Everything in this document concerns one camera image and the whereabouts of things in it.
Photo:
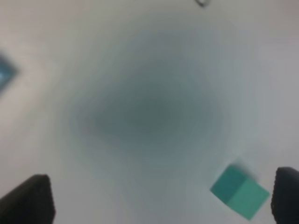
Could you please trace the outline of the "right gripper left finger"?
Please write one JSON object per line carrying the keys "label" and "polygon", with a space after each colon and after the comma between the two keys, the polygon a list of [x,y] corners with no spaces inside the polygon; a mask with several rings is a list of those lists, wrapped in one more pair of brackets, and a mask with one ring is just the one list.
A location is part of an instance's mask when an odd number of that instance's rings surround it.
{"label": "right gripper left finger", "polygon": [[55,214],[48,175],[33,175],[0,199],[2,224],[52,224]]}

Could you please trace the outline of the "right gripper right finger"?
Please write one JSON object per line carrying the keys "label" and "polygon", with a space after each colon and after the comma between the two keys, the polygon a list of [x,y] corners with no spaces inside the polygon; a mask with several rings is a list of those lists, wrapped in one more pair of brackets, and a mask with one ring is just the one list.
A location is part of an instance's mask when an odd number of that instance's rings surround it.
{"label": "right gripper right finger", "polygon": [[276,171],[271,212],[277,224],[299,222],[299,172],[291,167]]}

